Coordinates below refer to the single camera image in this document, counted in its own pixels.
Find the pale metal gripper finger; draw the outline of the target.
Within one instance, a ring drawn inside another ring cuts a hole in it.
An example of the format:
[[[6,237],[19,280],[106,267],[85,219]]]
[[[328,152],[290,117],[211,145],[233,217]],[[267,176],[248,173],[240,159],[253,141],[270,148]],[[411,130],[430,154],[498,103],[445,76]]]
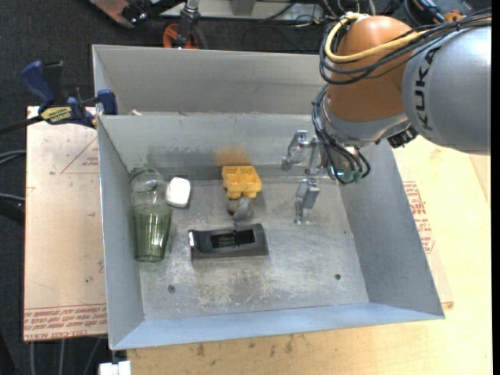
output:
[[[287,155],[282,158],[281,169],[289,171],[293,166],[307,163],[306,173],[314,167],[319,139],[317,136],[308,139],[307,130],[297,130],[287,148]]]
[[[296,224],[308,222],[309,211],[315,205],[320,194],[320,186],[316,179],[305,178],[299,182],[295,194],[295,219]]]

